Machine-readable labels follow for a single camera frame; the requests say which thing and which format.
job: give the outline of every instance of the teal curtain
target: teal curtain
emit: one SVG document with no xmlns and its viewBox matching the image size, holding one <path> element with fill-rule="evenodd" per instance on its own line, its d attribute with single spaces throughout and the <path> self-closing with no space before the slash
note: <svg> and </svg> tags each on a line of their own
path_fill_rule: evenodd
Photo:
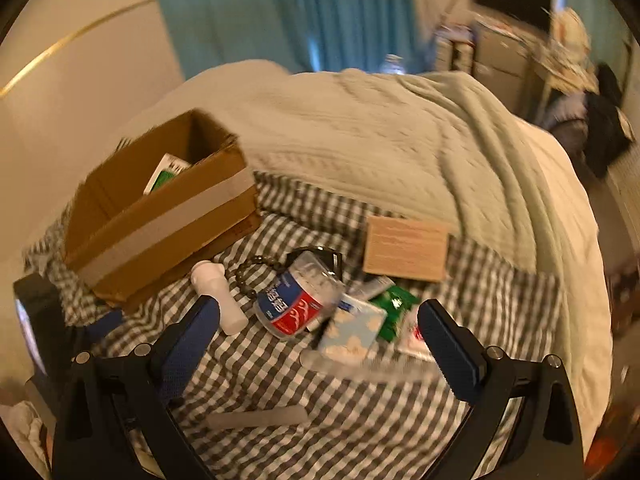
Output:
<svg viewBox="0 0 640 480">
<path fill-rule="evenodd" d="M 243 59 L 311 69 L 299 0 L 158 0 L 186 78 Z"/>
<path fill-rule="evenodd" d="M 315 70 L 377 72 L 386 54 L 416 59 L 413 0 L 302 0 Z"/>
<path fill-rule="evenodd" d="M 578 13 L 591 37 L 591 60 L 607 63 L 622 86 L 628 64 L 628 27 L 611 0 L 565 0 Z"/>
</svg>

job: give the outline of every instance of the red and blue label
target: red and blue label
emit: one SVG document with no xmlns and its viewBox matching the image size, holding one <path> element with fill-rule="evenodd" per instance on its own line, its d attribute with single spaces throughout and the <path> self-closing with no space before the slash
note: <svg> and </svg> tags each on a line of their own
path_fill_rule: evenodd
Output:
<svg viewBox="0 0 640 480">
<path fill-rule="evenodd" d="M 258 306 L 271 325 L 284 335 L 304 328 L 322 310 L 287 270 L 258 294 Z"/>
</svg>

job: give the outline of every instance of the white bottle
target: white bottle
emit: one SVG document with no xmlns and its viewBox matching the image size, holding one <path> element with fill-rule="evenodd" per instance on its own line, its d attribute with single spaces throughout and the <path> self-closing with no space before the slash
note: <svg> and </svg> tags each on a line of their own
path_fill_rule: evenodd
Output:
<svg viewBox="0 0 640 480">
<path fill-rule="evenodd" d="M 247 326 L 247 316 L 229 292 L 225 266 L 209 260 L 198 262 L 191 269 L 191 283 L 200 296 L 211 296 L 220 306 L 220 327 L 227 335 L 236 335 Z"/>
</svg>

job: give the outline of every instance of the green packet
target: green packet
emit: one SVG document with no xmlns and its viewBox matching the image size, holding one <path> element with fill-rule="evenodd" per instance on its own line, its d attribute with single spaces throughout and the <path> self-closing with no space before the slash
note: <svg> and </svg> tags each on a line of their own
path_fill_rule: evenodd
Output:
<svg viewBox="0 0 640 480">
<path fill-rule="evenodd" d="M 411 310 L 411 307 L 420 300 L 404 288 L 393 285 L 369 301 L 386 311 L 386 319 L 378 335 L 391 343 L 398 336 L 402 315 Z"/>
<path fill-rule="evenodd" d="M 191 164 L 181 158 L 165 153 L 142 193 L 148 195 L 190 167 Z"/>
</svg>

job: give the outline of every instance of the light green blanket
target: light green blanket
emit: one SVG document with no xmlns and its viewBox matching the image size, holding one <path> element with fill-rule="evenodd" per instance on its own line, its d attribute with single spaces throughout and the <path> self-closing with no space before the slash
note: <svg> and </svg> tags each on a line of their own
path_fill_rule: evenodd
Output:
<svg viewBox="0 0 640 480">
<path fill-rule="evenodd" d="M 215 107 L 257 170 L 448 222 L 522 270 L 563 278 L 562 226 L 515 118 L 463 73 L 288 76 Z M 570 370 L 563 302 L 556 351 Z"/>
</svg>

